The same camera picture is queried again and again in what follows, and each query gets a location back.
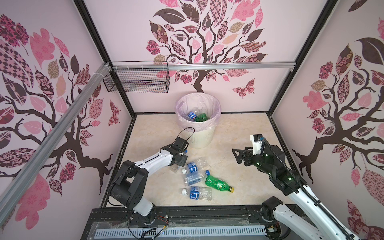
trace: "black mesh basket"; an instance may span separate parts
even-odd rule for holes
[[[168,93],[169,70],[166,61],[127,61],[125,66],[113,67],[104,78],[108,92]]]

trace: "trash can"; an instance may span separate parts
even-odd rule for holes
[[[188,113],[193,108],[199,108],[205,113],[208,120],[204,122],[195,122],[188,117]],[[184,129],[193,127],[193,129],[184,130],[180,136],[188,139],[191,148],[206,147],[213,139],[215,128],[219,123],[221,106],[217,98],[206,93],[190,93],[181,97],[176,102],[176,115],[178,125]]]

